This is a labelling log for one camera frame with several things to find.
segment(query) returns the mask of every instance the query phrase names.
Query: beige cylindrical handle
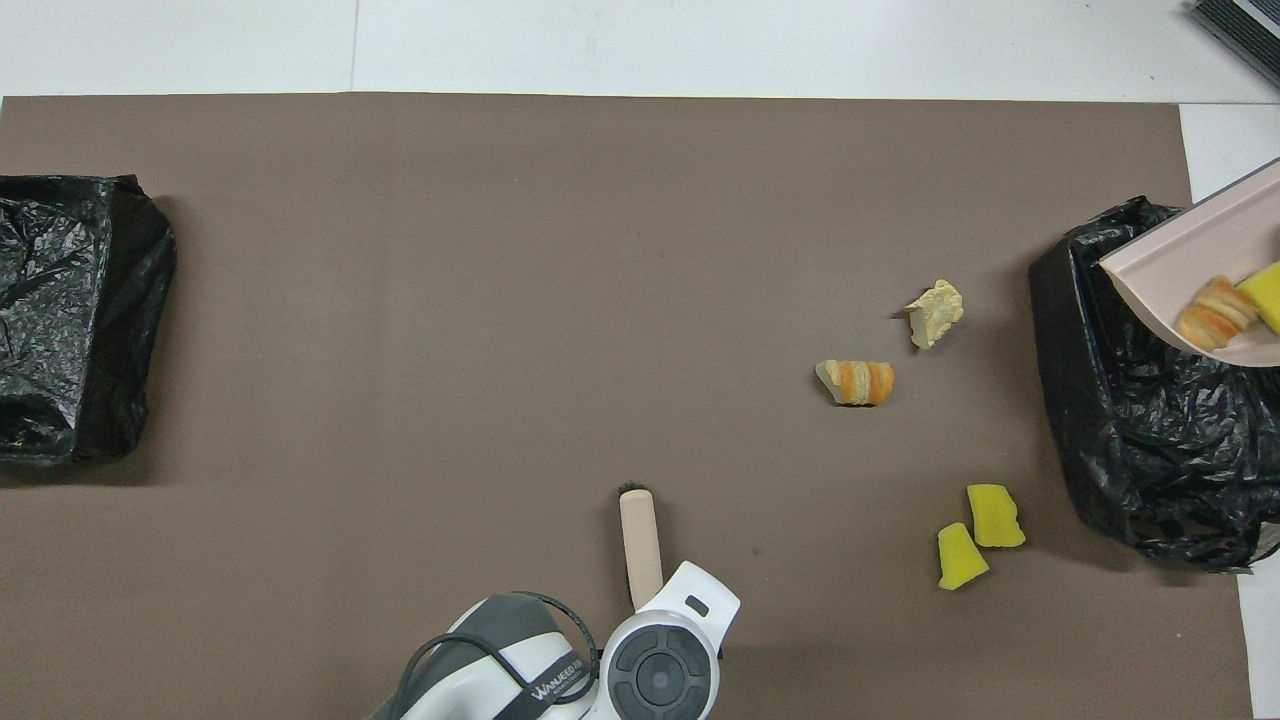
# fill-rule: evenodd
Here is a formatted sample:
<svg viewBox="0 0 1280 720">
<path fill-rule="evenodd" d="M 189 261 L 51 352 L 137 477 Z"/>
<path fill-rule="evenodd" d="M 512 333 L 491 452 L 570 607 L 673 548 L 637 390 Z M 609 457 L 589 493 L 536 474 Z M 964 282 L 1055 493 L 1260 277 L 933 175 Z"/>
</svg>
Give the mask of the beige cylindrical handle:
<svg viewBox="0 0 1280 720">
<path fill-rule="evenodd" d="M 627 557 L 631 605 L 640 607 L 662 589 L 662 559 L 658 553 L 658 518 L 653 493 L 631 489 L 618 496 L 622 511 L 622 550 Z"/>
</svg>

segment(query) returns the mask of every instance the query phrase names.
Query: food scrap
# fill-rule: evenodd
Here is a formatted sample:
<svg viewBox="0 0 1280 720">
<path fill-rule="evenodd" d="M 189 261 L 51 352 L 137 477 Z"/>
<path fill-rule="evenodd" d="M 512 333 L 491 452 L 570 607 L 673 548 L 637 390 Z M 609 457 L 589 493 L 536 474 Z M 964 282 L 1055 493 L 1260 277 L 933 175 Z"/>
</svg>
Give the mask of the food scrap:
<svg viewBox="0 0 1280 720">
<path fill-rule="evenodd" d="M 1018 524 L 1018 506 L 1005 486 L 979 484 L 965 488 L 973 510 L 973 537 L 982 547 L 1018 547 L 1027 536 Z"/>
<path fill-rule="evenodd" d="M 1196 293 L 1192 306 L 1178 316 L 1175 329 L 1201 350 L 1217 350 L 1257 318 L 1258 309 L 1248 296 L 1217 275 Z"/>
<path fill-rule="evenodd" d="M 964 316 L 964 297 L 947 281 L 938 281 L 905 310 L 911 322 L 911 342 L 928 350 Z"/>
<path fill-rule="evenodd" d="M 893 366 L 861 360 L 824 360 L 814 368 L 840 405 L 879 405 L 893 392 Z"/>
<path fill-rule="evenodd" d="M 951 523 L 938 530 L 938 557 L 942 562 L 938 587 L 945 591 L 954 591 L 991 569 L 964 523 Z"/>
<path fill-rule="evenodd" d="M 1280 334 L 1280 261 L 1249 275 L 1240 283 L 1240 292 L 1257 305 L 1271 332 Z"/>
</svg>

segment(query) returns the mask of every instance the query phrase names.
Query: yellow sponge piece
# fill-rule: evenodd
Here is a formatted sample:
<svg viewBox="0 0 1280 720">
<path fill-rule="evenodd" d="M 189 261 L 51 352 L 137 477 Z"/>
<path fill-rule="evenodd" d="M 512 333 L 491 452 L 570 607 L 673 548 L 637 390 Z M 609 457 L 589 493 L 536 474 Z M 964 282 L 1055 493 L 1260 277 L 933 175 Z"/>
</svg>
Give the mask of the yellow sponge piece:
<svg viewBox="0 0 1280 720">
<path fill-rule="evenodd" d="M 991 569 L 964 523 L 951 523 L 938 530 L 938 557 L 942 561 L 938 587 L 945 591 L 954 591 Z"/>
<path fill-rule="evenodd" d="M 1280 334 L 1280 261 L 1249 275 L 1239 290 L 1258 306 L 1258 314 L 1271 332 Z"/>
<path fill-rule="evenodd" d="M 1018 547 L 1027 542 L 1018 525 L 1018 506 L 1005 486 L 969 486 L 973 537 L 982 547 Z"/>
</svg>

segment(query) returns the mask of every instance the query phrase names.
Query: black trash bag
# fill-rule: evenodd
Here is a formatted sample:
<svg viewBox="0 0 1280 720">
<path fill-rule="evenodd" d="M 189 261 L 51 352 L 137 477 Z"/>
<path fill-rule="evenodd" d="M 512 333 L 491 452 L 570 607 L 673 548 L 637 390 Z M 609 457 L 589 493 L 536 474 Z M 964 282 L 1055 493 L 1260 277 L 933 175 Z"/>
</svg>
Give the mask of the black trash bag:
<svg viewBox="0 0 1280 720">
<path fill-rule="evenodd" d="M 1231 571 L 1280 544 L 1260 542 L 1280 519 L 1280 369 L 1171 347 L 1098 265 L 1178 211 L 1137 197 L 1037 260 L 1036 350 L 1080 519 L 1148 557 Z"/>
<path fill-rule="evenodd" d="M 169 220 L 132 176 L 0 177 L 0 460 L 138 445 L 175 261 Z"/>
</svg>

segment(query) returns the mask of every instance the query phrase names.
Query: brown paper mat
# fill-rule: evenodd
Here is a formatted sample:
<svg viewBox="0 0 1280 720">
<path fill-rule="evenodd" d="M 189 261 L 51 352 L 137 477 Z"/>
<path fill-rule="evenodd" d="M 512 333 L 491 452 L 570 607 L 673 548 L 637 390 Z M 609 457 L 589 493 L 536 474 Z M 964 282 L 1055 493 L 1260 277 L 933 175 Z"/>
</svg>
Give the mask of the brown paper mat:
<svg viewBox="0 0 1280 720">
<path fill-rule="evenodd" d="M 143 446 L 4 473 L 6 716 L 362 717 L 512 588 L 607 637 L 626 480 L 742 598 L 717 717 L 1249 715 L 1234 580 L 1075 519 L 1032 345 L 1051 241 L 1188 202 L 1175 108 L 8 99 L 0 172 L 137 173 L 179 242 Z M 974 482 L 1030 542 L 947 593 Z"/>
</svg>

